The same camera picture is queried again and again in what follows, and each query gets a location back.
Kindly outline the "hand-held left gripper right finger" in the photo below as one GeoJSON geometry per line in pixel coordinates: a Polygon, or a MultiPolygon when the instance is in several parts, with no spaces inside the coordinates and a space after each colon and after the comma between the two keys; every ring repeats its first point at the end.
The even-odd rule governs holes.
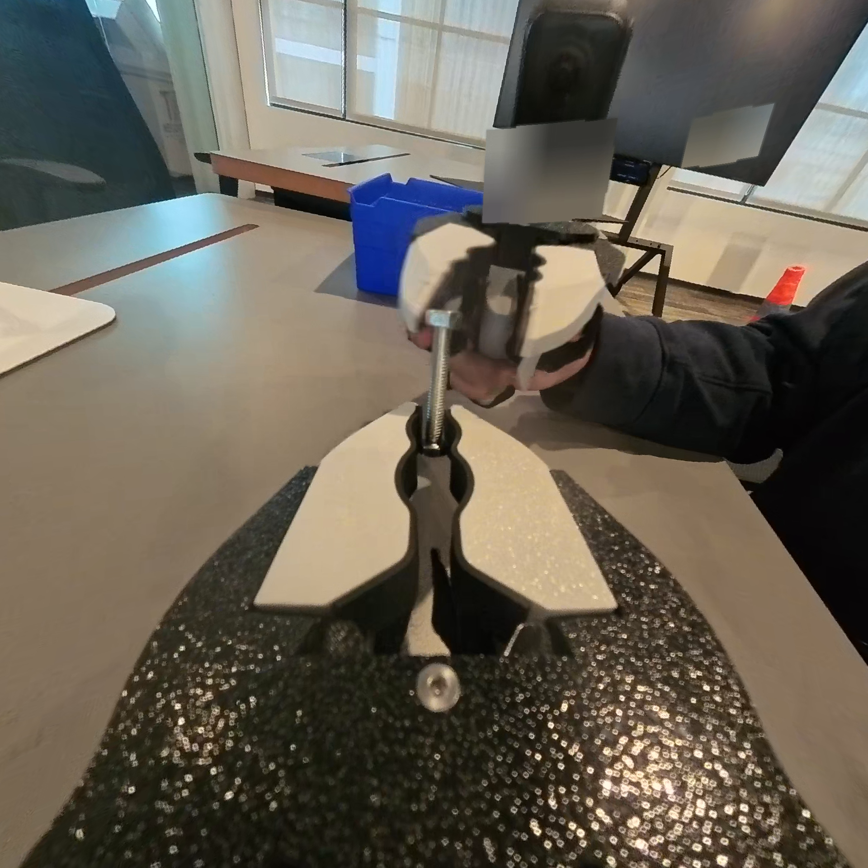
{"type": "Polygon", "coordinates": [[[469,470],[458,510],[467,566],[532,616],[611,613],[617,603],[548,465],[523,443],[461,406],[453,456],[469,470]]]}

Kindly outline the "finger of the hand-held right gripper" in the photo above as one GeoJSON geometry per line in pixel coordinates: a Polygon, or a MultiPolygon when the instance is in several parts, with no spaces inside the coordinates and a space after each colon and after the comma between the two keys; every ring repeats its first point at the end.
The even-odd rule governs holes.
{"type": "Polygon", "coordinates": [[[521,360],[538,359],[571,343],[599,307],[605,281],[589,246],[538,245],[521,341],[521,360]]]}
{"type": "Polygon", "coordinates": [[[448,310],[487,277],[495,239],[465,219],[422,219],[401,269],[398,309],[406,330],[418,334],[431,310],[448,310]]]}

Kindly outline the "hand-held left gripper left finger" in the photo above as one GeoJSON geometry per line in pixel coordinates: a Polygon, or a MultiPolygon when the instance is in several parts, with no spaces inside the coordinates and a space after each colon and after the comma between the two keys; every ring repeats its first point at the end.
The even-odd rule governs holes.
{"type": "Polygon", "coordinates": [[[375,616],[400,612],[417,553],[418,405],[406,402],[336,445],[320,462],[255,595],[258,609],[325,615],[375,602],[375,616]]]}

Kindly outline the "blue plastic parts bin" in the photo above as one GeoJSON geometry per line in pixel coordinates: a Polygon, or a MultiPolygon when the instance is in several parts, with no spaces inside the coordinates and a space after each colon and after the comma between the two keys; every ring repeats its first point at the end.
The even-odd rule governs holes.
{"type": "Polygon", "coordinates": [[[383,174],[349,189],[358,290],[395,298],[414,227],[422,219],[481,206],[481,189],[383,174]]]}

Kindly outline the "silver hex bolt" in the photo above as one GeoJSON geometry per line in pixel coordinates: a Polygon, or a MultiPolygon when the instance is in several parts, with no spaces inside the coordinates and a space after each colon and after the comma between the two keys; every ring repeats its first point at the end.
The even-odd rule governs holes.
{"type": "Polygon", "coordinates": [[[445,400],[449,386],[450,327],[432,327],[429,389],[425,402],[423,449],[428,455],[442,451],[445,400]]]}

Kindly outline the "person's right forearm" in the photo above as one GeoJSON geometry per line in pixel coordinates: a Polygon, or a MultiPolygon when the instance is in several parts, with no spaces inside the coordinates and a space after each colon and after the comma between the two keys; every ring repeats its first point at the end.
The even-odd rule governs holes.
{"type": "Polygon", "coordinates": [[[866,427],[867,265],[805,308],[735,326],[605,314],[589,361],[541,388],[553,410],[749,463],[866,427]]]}

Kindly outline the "person's right hand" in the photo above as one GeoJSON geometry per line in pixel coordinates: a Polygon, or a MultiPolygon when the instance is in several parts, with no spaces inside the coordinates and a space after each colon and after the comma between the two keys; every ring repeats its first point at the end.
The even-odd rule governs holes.
{"type": "Polygon", "coordinates": [[[450,358],[449,384],[483,407],[494,407],[516,393],[545,392],[562,385],[590,363],[603,316],[604,308],[598,306],[581,331],[543,353],[529,374],[521,373],[518,363],[491,359],[470,344],[450,358]]]}

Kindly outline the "black monitor stand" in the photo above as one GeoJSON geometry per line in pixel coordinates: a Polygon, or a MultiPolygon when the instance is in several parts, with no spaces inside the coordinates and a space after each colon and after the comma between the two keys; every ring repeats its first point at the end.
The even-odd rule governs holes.
{"type": "Polygon", "coordinates": [[[612,163],[610,179],[615,182],[635,187],[635,195],[627,209],[626,217],[616,219],[604,216],[602,223],[618,224],[616,231],[604,231],[605,238],[616,246],[628,251],[639,252],[641,255],[631,265],[626,267],[621,277],[610,289],[613,297],[617,297],[622,288],[654,259],[659,260],[656,276],[655,292],[652,300],[652,315],[661,318],[667,298],[667,284],[672,265],[674,248],[672,245],[650,241],[635,234],[643,212],[656,193],[662,192],[666,186],[667,172],[671,167],[663,167],[659,163],[640,160],[632,157],[615,155],[612,163]]]}

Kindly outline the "grey wooden-edged table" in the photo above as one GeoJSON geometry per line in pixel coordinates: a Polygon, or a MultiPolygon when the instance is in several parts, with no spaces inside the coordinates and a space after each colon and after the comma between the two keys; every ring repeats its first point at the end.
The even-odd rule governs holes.
{"type": "Polygon", "coordinates": [[[236,196],[240,182],[347,205],[350,189],[380,175],[398,182],[434,179],[442,183],[480,187],[483,154],[470,161],[414,156],[398,147],[279,146],[194,153],[218,176],[223,194],[236,196]]]}

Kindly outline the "orange traffic cone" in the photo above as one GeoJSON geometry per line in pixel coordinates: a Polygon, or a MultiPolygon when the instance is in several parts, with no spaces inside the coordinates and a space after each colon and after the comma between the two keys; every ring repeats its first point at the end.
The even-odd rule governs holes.
{"type": "Polygon", "coordinates": [[[778,313],[787,313],[791,309],[805,273],[805,266],[787,266],[749,322],[754,323],[778,313]]]}

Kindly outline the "large dark monitor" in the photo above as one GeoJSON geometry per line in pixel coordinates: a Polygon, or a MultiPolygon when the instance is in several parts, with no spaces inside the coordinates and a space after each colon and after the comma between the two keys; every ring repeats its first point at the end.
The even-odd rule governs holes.
{"type": "Polygon", "coordinates": [[[616,156],[760,186],[865,1],[519,2],[493,127],[615,123],[616,156]]]}

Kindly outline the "person's torso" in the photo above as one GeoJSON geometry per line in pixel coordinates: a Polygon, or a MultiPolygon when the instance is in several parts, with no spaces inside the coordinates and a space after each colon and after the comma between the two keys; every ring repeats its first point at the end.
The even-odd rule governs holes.
{"type": "Polygon", "coordinates": [[[863,660],[867,659],[867,408],[854,399],[787,426],[751,458],[782,453],[754,503],[863,660]]]}

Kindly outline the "white document stand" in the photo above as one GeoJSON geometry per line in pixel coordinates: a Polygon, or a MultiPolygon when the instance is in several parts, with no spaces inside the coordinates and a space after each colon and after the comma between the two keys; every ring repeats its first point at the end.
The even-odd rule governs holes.
{"type": "Polygon", "coordinates": [[[109,326],[115,310],[55,292],[1,284],[1,374],[109,326]]]}

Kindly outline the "black office chair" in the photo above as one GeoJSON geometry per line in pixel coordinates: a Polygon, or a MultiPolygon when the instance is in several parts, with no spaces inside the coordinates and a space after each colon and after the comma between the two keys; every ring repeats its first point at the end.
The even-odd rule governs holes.
{"type": "Polygon", "coordinates": [[[1,228],[175,198],[83,1],[1,3],[1,228]]]}

